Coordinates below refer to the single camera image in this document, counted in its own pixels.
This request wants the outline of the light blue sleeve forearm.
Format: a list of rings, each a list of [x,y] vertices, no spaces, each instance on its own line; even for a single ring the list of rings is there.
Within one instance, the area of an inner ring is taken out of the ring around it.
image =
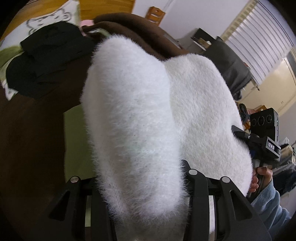
[[[272,239],[274,239],[291,220],[290,213],[280,205],[280,194],[273,186],[273,180],[252,201],[251,206],[259,215]]]

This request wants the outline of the person's right hand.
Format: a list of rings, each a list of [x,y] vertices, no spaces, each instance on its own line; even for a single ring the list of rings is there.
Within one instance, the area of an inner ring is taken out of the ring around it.
[[[273,171],[267,167],[253,169],[249,193],[254,193],[258,189],[262,191],[273,179]]]

